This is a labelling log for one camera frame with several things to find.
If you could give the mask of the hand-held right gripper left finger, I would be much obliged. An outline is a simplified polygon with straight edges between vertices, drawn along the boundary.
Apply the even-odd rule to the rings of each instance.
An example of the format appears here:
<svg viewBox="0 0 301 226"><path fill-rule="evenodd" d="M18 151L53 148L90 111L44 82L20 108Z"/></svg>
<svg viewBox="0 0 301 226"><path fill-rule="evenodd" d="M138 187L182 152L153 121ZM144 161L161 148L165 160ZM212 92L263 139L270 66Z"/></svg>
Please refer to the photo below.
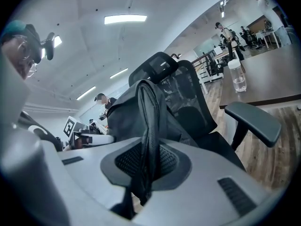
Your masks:
<svg viewBox="0 0 301 226"><path fill-rule="evenodd" d="M83 158L65 165L65 169L84 192L110 209L122 202L125 187L131 182L131 177L116 166L114 158L140 141L139 137L134 137L108 145L59 152L58 156L61 160Z"/></svg>

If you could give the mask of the white table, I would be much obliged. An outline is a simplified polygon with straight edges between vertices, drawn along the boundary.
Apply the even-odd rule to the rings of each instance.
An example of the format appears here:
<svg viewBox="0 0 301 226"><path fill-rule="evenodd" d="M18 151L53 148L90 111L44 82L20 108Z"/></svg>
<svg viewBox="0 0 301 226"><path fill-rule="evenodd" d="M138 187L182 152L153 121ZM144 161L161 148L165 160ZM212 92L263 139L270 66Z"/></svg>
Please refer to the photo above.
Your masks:
<svg viewBox="0 0 301 226"><path fill-rule="evenodd" d="M273 30L259 31L255 34L255 36L258 40L263 40L264 41L264 44L265 44L267 49L269 49L269 45L272 45L272 42L271 42L271 39L270 39L270 36L272 36L274 38L274 41L276 43L277 48L280 48L277 36L276 36L276 34L274 33Z"/></svg>

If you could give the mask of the dark brown table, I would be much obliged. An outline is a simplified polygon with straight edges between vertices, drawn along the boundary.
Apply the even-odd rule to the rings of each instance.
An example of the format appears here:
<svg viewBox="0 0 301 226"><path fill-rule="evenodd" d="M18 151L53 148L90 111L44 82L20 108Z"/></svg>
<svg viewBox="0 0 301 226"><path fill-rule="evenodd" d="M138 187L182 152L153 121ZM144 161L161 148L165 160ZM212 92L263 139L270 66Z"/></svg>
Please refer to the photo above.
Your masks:
<svg viewBox="0 0 301 226"><path fill-rule="evenodd" d="M220 109L244 102L263 109L297 106L301 109L301 47L289 45L242 61L247 88L236 92L230 70L223 73Z"/></svg>

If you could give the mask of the ceiling light panel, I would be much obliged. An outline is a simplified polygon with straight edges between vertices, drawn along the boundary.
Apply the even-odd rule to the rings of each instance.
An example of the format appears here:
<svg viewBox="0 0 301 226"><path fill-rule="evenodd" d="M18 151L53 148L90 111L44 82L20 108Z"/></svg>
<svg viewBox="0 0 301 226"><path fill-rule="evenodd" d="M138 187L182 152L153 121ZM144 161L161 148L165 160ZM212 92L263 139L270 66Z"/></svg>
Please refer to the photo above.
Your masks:
<svg viewBox="0 0 301 226"><path fill-rule="evenodd" d="M80 96L78 96L76 98L76 100L81 100L83 97L85 97L87 94L89 94L91 91L93 91L96 88L96 86L93 86L92 88L88 89L87 91L85 91L83 94L81 94Z"/></svg>
<svg viewBox="0 0 301 226"><path fill-rule="evenodd" d="M54 48L58 47L61 43L62 43L62 40L61 40L60 36L56 35L54 37L53 50L54 50ZM47 57L47 52L50 51L49 48L46 48L45 44L46 44L46 40L42 42L42 45L43 45L42 52L41 52L42 58Z"/></svg>
<svg viewBox="0 0 301 226"><path fill-rule="evenodd" d="M115 15L106 16L104 24L126 23L126 22L145 22L147 16L145 15Z"/></svg>
<svg viewBox="0 0 301 226"><path fill-rule="evenodd" d="M128 70L128 68L125 68L125 69L123 69L123 70L121 70L121 71L115 73L114 75L110 76L110 79L113 79L113 78L117 77L118 75L120 75L120 74L126 72L127 70Z"/></svg>

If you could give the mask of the clear plastic bottle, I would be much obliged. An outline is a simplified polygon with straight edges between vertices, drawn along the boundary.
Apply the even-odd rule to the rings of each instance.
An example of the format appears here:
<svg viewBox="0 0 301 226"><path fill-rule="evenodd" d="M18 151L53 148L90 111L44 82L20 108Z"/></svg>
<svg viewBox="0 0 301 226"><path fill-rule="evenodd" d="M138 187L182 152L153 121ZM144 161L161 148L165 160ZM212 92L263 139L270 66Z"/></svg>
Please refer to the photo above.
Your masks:
<svg viewBox="0 0 301 226"><path fill-rule="evenodd" d="M239 59L233 59L228 62L233 86L236 92L244 92L247 89L245 75Z"/></svg>

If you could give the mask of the black mesh office chair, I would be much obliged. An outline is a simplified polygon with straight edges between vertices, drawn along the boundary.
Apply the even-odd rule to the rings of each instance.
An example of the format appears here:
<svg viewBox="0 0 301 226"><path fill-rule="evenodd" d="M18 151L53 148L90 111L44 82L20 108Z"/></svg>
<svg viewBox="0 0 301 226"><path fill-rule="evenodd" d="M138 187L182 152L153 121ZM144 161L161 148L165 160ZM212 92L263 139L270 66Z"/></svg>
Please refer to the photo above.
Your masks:
<svg viewBox="0 0 301 226"><path fill-rule="evenodd" d="M206 104L195 68L187 60L176 62L166 53L158 52L130 74L128 83L132 86L142 79L162 90L170 112L199 148L217 153L241 169L244 166L235 151L247 132L252 132L267 147L273 147L280 136L281 124L275 117L253 105L233 102L225 107L225 113L237 122L229 144L214 131L217 124Z"/></svg>

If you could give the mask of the eyeglasses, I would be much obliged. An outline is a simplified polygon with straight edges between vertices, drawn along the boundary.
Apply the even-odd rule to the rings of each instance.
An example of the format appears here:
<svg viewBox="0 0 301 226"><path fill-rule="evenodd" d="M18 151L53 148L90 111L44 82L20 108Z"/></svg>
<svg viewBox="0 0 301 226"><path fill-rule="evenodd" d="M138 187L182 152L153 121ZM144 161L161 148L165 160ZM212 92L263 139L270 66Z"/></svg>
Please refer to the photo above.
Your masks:
<svg viewBox="0 0 301 226"><path fill-rule="evenodd" d="M25 80L36 73L36 62L33 59L32 48L25 36L15 35L17 48L14 53L14 66L21 77Z"/></svg>

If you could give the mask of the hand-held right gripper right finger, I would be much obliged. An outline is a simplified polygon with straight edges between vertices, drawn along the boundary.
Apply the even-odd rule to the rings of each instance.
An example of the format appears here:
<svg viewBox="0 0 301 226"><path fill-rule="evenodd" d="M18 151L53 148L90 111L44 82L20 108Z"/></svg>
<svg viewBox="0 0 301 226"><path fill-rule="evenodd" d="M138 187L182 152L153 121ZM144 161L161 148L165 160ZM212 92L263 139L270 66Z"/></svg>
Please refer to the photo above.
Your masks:
<svg viewBox="0 0 301 226"><path fill-rule="evenodd" d="M133 223L142 226L254 226L278 203L279 190L267 191L224 157L190 145L164 142L189 157L191 172L176 189L153 192ZM218 183L223 178L233 180L256 207L240 216Z"/></svg>

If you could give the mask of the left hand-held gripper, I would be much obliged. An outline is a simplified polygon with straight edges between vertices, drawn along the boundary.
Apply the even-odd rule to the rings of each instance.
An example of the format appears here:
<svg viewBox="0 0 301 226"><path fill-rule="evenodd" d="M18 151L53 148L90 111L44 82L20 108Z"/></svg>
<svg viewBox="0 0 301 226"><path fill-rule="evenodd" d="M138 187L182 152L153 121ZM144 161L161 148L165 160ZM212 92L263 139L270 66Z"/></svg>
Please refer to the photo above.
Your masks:
<svg viewBox="0 0 301 226"><path fill-rule="evenodd" d="M115 142L115 137L110 135L89 135L89 126L71 116L68 117L63 132L68 137L68 141L63 143L63 150L83 149Z"/></svg>

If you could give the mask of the black backpack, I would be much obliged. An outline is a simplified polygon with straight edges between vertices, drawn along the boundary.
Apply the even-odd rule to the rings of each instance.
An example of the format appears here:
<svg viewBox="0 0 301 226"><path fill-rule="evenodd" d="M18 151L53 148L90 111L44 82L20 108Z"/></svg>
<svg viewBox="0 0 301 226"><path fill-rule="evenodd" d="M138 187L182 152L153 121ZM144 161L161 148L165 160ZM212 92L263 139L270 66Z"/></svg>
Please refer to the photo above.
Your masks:
<svg viewBox="0 0 301 226"><path fill-rule="evenodd" d="M177 188L188 176L191 162L180 151L163 144L167 139L190 146L197 143L176 120L162 90L148 80L134 83L108 110L109 134L117 142L138 137L139 142L107 155L105 172L144 205L153 191Z"/></svg>

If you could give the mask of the dark cap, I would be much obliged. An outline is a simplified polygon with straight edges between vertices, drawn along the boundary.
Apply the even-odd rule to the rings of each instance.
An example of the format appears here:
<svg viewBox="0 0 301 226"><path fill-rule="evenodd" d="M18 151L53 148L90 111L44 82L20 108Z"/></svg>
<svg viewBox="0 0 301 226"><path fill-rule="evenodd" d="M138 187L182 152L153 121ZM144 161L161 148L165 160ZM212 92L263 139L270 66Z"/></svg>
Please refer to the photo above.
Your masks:
<svg viewBox="0 0 301 226"><path fill-rule="evenodd" d="M14 20L6 24L1 32L0 43L3 45L5 42L11 40L15 35L26 37L31 48L31 55L36 64L41 62L42 45L40 36L32 24L25 24L21 20Z"/></svg>

